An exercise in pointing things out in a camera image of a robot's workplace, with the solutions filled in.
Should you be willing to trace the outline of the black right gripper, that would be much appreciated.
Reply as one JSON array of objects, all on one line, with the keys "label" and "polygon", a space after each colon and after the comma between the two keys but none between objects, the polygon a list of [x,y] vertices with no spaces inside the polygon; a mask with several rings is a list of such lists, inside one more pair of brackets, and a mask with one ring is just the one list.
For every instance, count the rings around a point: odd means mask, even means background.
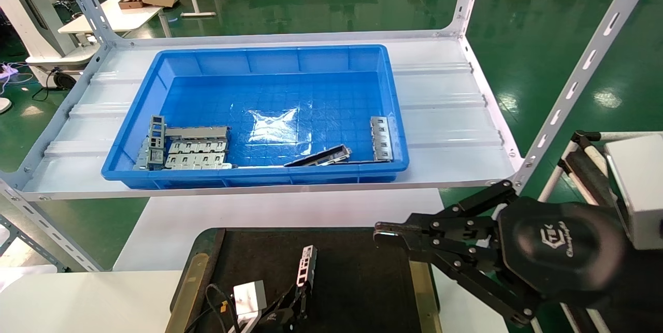
[{"label": "black right gripper", "polygon": [[[509,205],[497,220],[484,215],[500,204]],[[401,248],[409,259],[434,265],[507,321],[528,325],[543,303],[540,296],[532,291],[517,295],[464,259],[461,252],[469,250],[467,245],[434,236],[492,234],[498,224],[505,267],[546,300],[607,300],[630,252],[621,223],[606,208],[518,198],[509,180],[437,213],[414,212],[403,223],[377,222],[372,238],[379,247]]]}]

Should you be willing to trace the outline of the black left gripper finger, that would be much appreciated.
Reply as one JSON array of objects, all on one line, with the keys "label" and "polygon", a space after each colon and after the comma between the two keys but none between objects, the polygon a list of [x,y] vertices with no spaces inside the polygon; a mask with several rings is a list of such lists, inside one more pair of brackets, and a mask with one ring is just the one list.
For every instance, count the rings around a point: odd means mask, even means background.
[{"label": "black left gripper finger", "polygon": [[254,332],[295,332],[295,312],[288,297],[280,297],[259,318]]},{"label": "black left gripper finger", "polygon": [[302,286],[294,284],[294,297],[290,304],[292,310],[292,318],[290,323],[301,323],[308,318],[308,304],[312,298],[313,283],[312,281],[305,281]]}]

